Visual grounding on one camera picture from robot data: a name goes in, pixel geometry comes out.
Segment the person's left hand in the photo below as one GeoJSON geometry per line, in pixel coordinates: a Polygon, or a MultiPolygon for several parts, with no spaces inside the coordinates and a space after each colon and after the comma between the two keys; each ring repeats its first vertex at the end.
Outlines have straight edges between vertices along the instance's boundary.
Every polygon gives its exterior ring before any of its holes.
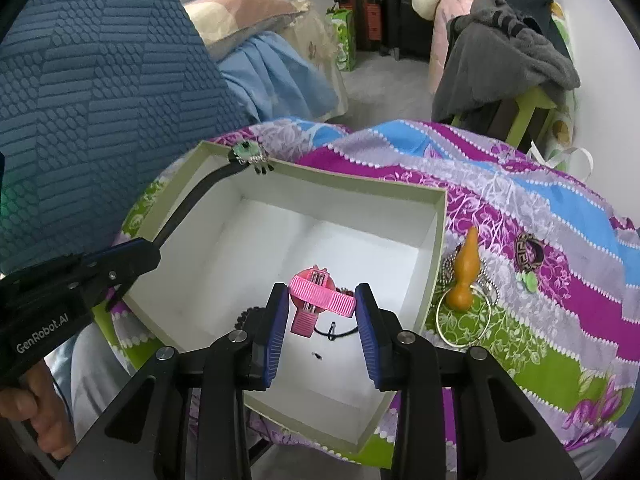
{"type": "Polygon", "coordinates": [[[18,388],[1,391],[1,416],[34,428],[42,452],[55,460],[65,460],[76,446],[74,428],[65,404],[56,393],[53,376],[40,360],[24,376],[18,388]]]}

